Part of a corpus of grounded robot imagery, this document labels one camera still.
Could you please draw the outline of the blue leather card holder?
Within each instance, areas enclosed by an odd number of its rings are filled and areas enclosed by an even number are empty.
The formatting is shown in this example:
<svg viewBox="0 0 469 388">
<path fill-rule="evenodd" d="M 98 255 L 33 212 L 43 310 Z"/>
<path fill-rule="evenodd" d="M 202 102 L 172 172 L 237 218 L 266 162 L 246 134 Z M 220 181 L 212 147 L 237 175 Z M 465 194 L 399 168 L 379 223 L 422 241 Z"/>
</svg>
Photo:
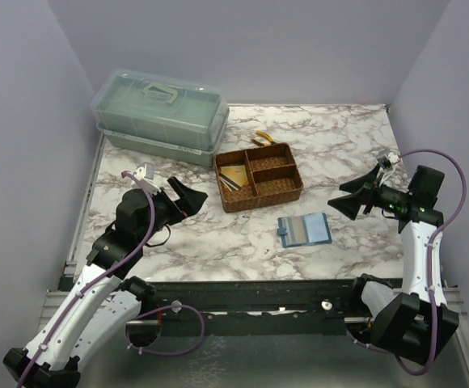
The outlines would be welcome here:
<svg viewBox="0 0 469 388">
<path fill-rule="evenodd" d="M 325 213 L 279 217 L 277 236 L 284 248 L 332 243 L 332 234 Z"/>
</svg>

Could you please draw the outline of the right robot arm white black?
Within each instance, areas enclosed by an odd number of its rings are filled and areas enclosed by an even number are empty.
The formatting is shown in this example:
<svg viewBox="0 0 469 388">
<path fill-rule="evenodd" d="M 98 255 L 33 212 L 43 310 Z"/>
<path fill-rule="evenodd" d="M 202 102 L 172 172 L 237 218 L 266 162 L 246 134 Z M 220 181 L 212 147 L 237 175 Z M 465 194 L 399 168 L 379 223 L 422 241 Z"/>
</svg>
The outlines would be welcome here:
<svg viewBox="0 0 469 388">
<path fill-rule="evenodd" d="M 386 280 L 363 274 L 353 282 L 353 298 L 366 306 L 373 322 L 369 338 L 376 348 L 397 357 L 432 363 L 458 328 L 442 290 L 439 245 L 443 214 L 434 208 L 444 174 L 417 167 L 408 190 L 381 182 L 380 166 L 343 183 L 343 196 L 328 201 L 351 220 L 379 208 L 392 214 L 404 251 L 402 288 L 394 292 Z"/>
</svg>

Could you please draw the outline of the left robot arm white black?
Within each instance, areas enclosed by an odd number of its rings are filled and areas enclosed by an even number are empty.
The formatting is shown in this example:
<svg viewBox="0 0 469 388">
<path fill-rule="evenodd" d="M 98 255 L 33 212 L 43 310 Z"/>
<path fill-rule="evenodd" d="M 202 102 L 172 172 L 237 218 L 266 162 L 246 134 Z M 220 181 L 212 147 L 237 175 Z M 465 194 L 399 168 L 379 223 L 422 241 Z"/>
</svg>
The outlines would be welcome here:
<svg viewBox="0 0 469 388">
<path fill-rule="evenodd" d="M 122 326 L 143 309 L 161 310 L 154 287 L 128 274 L 155 233 L 196 215 L 208 196 L 171 177 L 172 200 L 148 181 L 122 175 L 136 186 L 122 196 L 65 300 L 27 345 L 3 359 L 19 387 L 76 387 L 87 362 Z"/>
</svg>

